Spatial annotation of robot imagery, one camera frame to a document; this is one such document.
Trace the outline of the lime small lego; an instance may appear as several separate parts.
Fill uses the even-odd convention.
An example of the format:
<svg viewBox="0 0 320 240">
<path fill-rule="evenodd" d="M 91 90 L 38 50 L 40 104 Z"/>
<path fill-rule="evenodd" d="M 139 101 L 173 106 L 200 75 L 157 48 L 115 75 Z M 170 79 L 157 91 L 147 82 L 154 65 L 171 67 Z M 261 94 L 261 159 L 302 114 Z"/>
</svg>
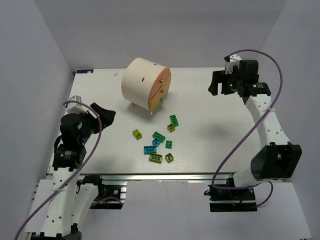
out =
<svg viewBox="0 0 320 240">
<path fill-rule="evenodd" d="M 135 129 L 133 132 L 132 132 L 133 136 L 139 140 L 140 138 L 142 138 L 142 134 L 141 132 L 138 130 L 138 129 Z"/>
</svg>

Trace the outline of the cream round drawer cabinet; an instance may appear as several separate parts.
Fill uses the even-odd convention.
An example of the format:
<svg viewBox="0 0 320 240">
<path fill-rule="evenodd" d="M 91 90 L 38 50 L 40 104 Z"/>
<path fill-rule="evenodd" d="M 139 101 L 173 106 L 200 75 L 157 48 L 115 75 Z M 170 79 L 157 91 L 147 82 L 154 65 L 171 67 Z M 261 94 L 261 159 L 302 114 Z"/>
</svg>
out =
<svg viewBox="0 0 320 240">
<path fill-rule="evenodd" d="M 125 100 L 149 112 L 149 96 L 158 74 L 167 66 L 138 57 L 126 68 L 121 81 L 121 92 Z"/>
</svg>

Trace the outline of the blue long lego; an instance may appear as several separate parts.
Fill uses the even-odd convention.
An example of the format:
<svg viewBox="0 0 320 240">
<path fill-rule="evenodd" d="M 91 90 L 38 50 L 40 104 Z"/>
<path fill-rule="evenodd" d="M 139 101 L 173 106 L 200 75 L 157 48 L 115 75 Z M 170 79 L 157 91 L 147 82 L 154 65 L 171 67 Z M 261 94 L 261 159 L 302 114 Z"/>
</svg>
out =
<svg viewBox="0 0 320 240">
<path fill-rule="evenodd" d="M 150 153 L 156 154 L 157 153 L 157 147 L 154 146 L 154 145 L 144 146 L 143 147 L 143 153 L 145 155 L 149 155 Z"/>
</svg>

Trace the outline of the blue square lego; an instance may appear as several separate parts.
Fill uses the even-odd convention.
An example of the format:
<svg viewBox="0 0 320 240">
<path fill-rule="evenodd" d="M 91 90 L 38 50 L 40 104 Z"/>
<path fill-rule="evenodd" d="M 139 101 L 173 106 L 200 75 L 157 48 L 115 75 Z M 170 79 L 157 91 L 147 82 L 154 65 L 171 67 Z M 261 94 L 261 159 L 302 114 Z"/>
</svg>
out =
<svg viewBox="0 0 320 240">
<path fill-rule="evenodd" d="M 155 138 L 152 140 L 152 145 L 153 145 L 153 146 L 158 147 L 158 146 L 160 145 L 160 143 L 161 143 L 161 140 L 158 139 L 157 137 L 155 137 Z"/>
</svg>

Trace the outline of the orange top drawer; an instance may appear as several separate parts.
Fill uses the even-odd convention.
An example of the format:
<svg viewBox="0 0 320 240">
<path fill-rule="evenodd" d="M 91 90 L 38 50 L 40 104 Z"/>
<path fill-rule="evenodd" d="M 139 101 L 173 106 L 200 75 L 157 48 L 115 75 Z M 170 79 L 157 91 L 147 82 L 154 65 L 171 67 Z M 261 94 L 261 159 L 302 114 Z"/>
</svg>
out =
<svg viewBox="0 0 320 240">
<path fill-rule="evenodd" d="M 163 84 L 170 74 L 171 70 L 168 67 L 165 67 L 156 77 L 156 82 Z"/>
</svg>

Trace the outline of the yellow drawer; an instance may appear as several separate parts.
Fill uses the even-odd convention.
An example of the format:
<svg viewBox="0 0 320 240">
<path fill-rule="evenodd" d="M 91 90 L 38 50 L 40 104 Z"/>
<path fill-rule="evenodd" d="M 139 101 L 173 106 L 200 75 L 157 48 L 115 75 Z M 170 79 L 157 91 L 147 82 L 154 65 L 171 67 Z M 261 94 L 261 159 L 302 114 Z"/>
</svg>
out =
<svg viewBox="0 0 320 240">
<path fill-rule="evenodd" d="M 151 88 L 148 99 L 148 109 L 153 111 L 158 104 L 165 101 L 165 94 L 168 92 L 171 84 L 172 74 L 170 73 L 161 85 L 154 85 Z"/>
</svg>

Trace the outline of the lime long lego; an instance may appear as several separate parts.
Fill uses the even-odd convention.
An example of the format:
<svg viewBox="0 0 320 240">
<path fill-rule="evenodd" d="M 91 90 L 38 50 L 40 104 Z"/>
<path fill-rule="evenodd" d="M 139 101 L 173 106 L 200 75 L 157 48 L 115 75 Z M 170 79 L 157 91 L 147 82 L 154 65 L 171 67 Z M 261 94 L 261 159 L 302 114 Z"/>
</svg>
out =
<svg viewBox="0 0 320 240">
<path fill-rule="evenodd" d="M 157 153 L 153 153 L 153 152 L 151 152 L 148 157 L 148 160 L 150 162 L 158 163 L 158 164 L 162 163 L 162 159 L 163 159 L 163 156 L 161 154 L 157 154 Z"/>
</svg>

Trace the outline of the dark green long lego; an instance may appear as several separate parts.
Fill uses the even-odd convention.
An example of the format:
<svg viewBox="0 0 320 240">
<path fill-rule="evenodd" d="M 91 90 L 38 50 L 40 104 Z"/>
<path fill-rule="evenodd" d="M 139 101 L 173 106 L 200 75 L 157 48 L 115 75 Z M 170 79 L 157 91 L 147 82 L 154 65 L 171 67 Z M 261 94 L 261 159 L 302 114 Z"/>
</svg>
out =
<svg viewBox="0 0 320 240">
<path fill-rule="evenodd" d="M 169 117 L 170 121 L 171 121 L 171 124 L 175 127 L 177 127 L 179 125 L 178 123 L 178 120 L 177 120 L 177 117 L 175 115 L 171 115 Z"/>
</svg>

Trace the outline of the lime square lego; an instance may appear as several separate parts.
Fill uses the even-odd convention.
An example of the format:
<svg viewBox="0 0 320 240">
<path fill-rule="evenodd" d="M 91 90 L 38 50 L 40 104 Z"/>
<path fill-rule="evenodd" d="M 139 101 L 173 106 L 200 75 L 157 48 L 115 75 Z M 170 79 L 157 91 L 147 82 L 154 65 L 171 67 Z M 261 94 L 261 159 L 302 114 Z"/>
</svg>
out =
<svg viewBox="0 0 320 240">
<path fill-rule="evenodd" d="M 168 162 L 168 163 L 171 163 L 173 160 L 174 160 L 174 157 L 171 153 L 168 153 L 165 155 L 165 160 Z"/>
<path fill-rule="evenodd" d="M 176 129 L 176 127 L 171 123 L 167 126 L 167 129 L 170 133 L 172 133 Z"/>
</svg>

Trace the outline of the green square lego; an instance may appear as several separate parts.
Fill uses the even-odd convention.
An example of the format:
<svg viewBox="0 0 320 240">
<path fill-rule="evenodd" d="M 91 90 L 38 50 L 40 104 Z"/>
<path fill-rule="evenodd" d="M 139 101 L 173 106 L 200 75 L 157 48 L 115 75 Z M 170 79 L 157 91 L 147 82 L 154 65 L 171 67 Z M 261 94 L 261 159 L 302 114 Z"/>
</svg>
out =
<svg viewBox="0 0 320 240">
<path fill-rule="evenodd" d="M 171 140 L 166 140 L 166 142 L 165 142 L 166 149 L 171 149 L 172 145 L 173 145 L 173 142 Z"/>
</svg>

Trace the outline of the lime square lego front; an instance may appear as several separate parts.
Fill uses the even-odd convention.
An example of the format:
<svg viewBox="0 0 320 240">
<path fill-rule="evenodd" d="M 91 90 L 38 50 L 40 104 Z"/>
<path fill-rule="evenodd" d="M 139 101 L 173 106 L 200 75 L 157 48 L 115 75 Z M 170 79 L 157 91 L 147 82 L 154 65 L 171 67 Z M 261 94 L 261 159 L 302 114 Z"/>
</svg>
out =
<svg viewBox="0 0 320 240">
<path fill-rule="evenodd" d="M 168 163 L 171 163 L 173 160 L 174 160 L 174 157 L 171 153 L 168 153 L 165 155 L 165 160 L 168 162 Z"/>
</svg>

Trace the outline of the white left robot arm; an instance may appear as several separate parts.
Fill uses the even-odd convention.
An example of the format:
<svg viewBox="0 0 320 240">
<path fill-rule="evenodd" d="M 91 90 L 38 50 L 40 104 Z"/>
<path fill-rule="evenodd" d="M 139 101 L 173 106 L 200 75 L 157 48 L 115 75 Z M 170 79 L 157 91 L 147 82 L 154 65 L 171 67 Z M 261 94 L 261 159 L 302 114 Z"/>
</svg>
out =
<svg viewBox="0 0 320 240">
<path fill-rule="evenodd" d="M 87 175 L 79 180 L 82 168 L 92 157 L 85 144 L 92 135 L 101 138 L 112 125 L 116 112 L 95 102 L 86 105 L 76 100 L 65 102 L 66 115 L 60 120 L 60 135 L 54 143 L 52 193 L 31 214 L 35 216 L 48 205 L 44 223 L 32 240 L 80 240 L 80 226 L 95 200 L 105 195 L 102 178 Z"/>
</svg>

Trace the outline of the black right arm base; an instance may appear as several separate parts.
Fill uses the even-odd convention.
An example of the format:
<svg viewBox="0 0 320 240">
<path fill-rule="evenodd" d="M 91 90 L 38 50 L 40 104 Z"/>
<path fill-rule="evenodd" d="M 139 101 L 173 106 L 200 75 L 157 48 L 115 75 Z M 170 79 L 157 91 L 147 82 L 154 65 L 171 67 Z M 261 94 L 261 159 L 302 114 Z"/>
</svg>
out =
<svg viewBox="0 0 320 240">
<path fill-rule="evenodd" d="M 208 185 L 208 190 L 203 194 L 209 197 L 209 206 L 212 213 L 258 211 L 253 189 L 223 190 Z"/>
</svg>

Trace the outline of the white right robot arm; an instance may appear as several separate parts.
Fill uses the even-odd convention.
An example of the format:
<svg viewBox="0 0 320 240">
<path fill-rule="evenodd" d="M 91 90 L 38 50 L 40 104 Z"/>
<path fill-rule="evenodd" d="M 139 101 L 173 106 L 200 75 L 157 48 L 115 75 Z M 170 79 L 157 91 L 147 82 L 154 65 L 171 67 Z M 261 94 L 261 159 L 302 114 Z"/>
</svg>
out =
<svg viewBox="0 0 320 240">
<path fill-rule="evenodd" d="M 242 201 L 246 191 L 271 180 L 289 179 L 302 156 L 302 148 L 284 133 L 272 108 L 271 91 L 259 81 L 257 60 L 242 60 L 237 54 L 224 58 L 224 70 L 214 71 L 209 92 L 237 93 L 250 112 L 260 140 L 260 151 L 245 170 L 231 174 L 226 184 L 211 185 L 211 199 Z"/>
</svg>

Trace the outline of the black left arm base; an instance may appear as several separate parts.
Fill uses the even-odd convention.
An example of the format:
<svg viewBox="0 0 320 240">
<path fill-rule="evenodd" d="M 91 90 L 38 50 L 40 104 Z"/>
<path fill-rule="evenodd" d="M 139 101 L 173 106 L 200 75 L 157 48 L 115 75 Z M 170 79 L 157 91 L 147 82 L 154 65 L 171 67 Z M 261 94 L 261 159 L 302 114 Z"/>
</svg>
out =
<svg viewBox="0 0 320 240">
<path fill-rule="evenodd" d="M 83 179 L 77 180 L 78 194 L 81 189 L 85 189 L 88 184 L 93 184 L 97 187 L 98 195 L 90 205 L 90 209 L 100 210 L 120 210 L 123 207 L 121 201 L 121 185 L 105 184 L 100 175 L 85 175 Z"/>
</svg>

